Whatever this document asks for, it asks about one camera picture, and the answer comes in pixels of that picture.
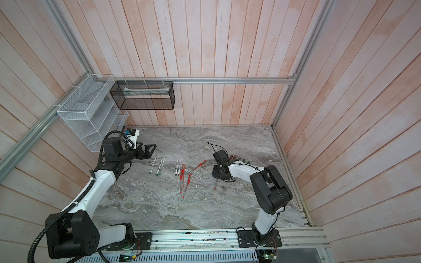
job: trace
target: red pen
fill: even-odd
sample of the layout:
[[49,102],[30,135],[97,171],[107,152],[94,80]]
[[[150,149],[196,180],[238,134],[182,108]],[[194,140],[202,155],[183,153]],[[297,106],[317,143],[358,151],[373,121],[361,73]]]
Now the red pen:
[[183,169],[181,170],[181,173],[180,173],[180,193],[183,192],[183,186],[184,186],[184,170],[185,170],[185,167],[184,167],[184,164],[183,164]]

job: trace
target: white marker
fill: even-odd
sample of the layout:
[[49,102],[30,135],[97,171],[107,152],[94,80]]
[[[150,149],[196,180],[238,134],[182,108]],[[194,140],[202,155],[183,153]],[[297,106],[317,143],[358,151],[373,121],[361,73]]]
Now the white marker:
[[157,160],[157,157],[155,156],[154,162],[152,163],[151,170],[149,171],[149,174],[152,174],[152,169],[154,168],[155,161]]
[[162,169],[164,168],[164,162],[165,162],[165,157],[164,157],[164,160],[162,161],[161,169],[159,170],[159,175],[161,175]]
[[179,170],[179,157],[177,157],[177,165],[176,165],[176,173],[175,175],[177,175],[177,171]]
[[158,176],[158,174],[159,174],[159,171],[161,170],[162,160],[164,160],[164,157],[161,157],[161,161],[159,162],[158,171],[157,171],[157,176]]

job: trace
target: black mounting plate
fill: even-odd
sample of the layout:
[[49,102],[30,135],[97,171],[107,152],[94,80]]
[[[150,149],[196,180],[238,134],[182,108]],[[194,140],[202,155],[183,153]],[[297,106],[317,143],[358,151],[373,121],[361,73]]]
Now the black mounting plate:
[[[151,240],[152,240],[152,233],[150,232],[135,232],[136,241],[140,241],[140,249],[141,250],[149,250],[151,249]],[[130,251],[137,251],[137,245],[135,245]],[[105,250],[107,251],[121,251],[124,250],[121,246],[117,244],[111,244]]]
[[[239,247],[256,247],[257,243],[254,240],[254,235],[252,230],[238,230],[237,231],[238,236],[238,246]],[[279,231],[276,229],[273,229],[270,233],[270,236],[268,236],[265,240],[263,240],[260,245],[261,247],[281,247],[282,242],[281,238],[279,236]]]

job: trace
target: gray marble surface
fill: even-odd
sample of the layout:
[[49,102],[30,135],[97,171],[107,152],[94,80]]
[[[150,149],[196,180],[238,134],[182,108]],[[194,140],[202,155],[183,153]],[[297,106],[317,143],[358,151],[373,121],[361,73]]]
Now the gray marble surface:
[[[117,223],[132,223],[135,230],[251,227],[259,211],[253,187],[241,179],[218,180],[214,190],[211,173],[216,163],[208,141],[253,165],[274,165],[289,185],[270,127],[142,128],[139,141],[157,144],[157,149],[151,159],[135,160],[104,195],[93,216],[97,227]],[[157,160],[165,157],[161,176],[155,175],[157,165],[149,174],[155,155]],[[185,198],[174,175],[177,157],[183,157],[186,171],[207,161],[193,173]],[[275,226],[304,226],[295,199]]]

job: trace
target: wire organizer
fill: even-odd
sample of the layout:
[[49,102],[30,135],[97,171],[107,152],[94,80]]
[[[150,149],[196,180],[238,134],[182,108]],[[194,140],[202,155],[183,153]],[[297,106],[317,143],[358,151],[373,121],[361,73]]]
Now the wire organizer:
[[119,109],[174,109],[171,81],[119,80],[110,94]]
[[123,128],[128,111],[121,112],[112,99],[106,98],[114,84],[113,77],[100,82],[93,76],[88,75],[57,113],[90,151],[98,152],[110,130]]

